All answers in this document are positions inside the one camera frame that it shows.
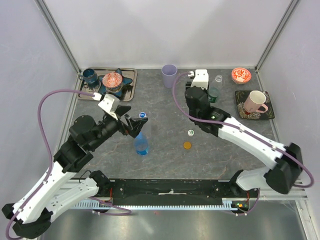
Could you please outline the clear bottle blue-white cap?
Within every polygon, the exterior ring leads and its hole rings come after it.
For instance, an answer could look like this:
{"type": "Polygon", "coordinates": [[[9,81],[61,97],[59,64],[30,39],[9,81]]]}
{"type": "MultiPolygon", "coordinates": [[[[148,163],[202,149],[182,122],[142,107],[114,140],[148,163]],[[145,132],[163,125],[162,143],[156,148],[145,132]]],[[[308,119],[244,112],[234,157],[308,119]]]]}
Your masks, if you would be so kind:
{"type": "MultiPolygon", "coordinates": [[[[139,113],[139,118],[141,119],[147,119],[148,116],[145,112],[140,112],[139,113]]],[[[151,121],[148,119],[147,122],[143,125],[142,129],[141,129],[141,132],[144,134],[144,136],[147,138],[147,139],[150,139],[151,136],[152,136],[152,126],[151,126],[151,121]]]]}

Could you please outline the white green bottle cap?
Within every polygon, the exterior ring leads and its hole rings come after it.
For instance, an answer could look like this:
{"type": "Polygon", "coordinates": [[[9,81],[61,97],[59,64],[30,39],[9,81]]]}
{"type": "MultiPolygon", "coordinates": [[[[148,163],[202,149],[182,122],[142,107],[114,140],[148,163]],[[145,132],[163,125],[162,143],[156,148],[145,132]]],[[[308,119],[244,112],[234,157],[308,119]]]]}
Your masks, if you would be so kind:
{"type": "Polygon", "coordinates": [[[192,137],[192,136],[195,134],[195,132],[194,132],[192,129],[189,129],[188,132],[187,132],[187,134],[188,134],[190,137],[192,137]]]}

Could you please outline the orange bottle cap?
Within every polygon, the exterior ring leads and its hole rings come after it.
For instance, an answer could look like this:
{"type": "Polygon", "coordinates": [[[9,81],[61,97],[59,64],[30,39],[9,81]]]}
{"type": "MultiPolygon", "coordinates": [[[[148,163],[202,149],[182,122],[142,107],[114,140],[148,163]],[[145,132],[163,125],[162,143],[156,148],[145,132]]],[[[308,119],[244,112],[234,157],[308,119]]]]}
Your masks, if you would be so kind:
{"type": "Polygon", "coordinates": [[[183,143],[183,148],[189,150],[192,147],[192,144],[189,141],[183,143]]]}

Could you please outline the clear plastic bottle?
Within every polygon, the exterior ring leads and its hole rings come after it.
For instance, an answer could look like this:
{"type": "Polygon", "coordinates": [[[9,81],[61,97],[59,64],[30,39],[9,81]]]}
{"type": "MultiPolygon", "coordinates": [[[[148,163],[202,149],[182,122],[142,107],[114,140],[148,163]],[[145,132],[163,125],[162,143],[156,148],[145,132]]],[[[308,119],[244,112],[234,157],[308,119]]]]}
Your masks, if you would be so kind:
{"type": "Polygon", "coordinates": [[[223,76],[217,75],[208,85],[208,100],[211,104],[216,103],[223,88],[223,76]]]}

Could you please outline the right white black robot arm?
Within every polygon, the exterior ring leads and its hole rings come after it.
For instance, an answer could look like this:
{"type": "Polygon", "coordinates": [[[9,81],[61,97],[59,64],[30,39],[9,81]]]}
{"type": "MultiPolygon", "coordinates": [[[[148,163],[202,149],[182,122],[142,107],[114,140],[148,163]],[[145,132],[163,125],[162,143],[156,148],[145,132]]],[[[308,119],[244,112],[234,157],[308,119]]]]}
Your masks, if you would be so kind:
{"type": "Polygon", "coordinates": [[[270,187],[288,194],[302,172],[301,148],[270,140],[241,124],[229,113],[210,105],[208,94],[200,87],[187,87],[184,92],[190,120],[201,130],[227,140],[260,160],[264,167],[239,170],[230,180],[229,191],[235,197],[246,191],[270,187]]]}

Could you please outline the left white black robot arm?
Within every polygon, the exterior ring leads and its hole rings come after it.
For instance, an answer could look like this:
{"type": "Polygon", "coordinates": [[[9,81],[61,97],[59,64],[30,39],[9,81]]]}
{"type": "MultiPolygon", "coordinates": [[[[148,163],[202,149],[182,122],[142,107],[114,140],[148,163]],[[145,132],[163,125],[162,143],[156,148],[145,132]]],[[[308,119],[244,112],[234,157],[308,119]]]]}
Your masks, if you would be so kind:
{"type": "Polygon", "coordinates": [[[99,122],[90,115],[74,121],[67,141],[53,156],[51,166],[36,186],[22,200],[2,208],[9,219],[8,228],[13,229],[18,240],[39,237],[59,215],[79,201],[109,193],[111,181],[96,170],[79,185],[56,196],[58,190],[93,159],[92,153],[116,132],[132,138],[139,135],[148,118],[131,118],[127,114],[130,109],[130,106],[119,106],[114,116],[105,113],[99,122]]]}

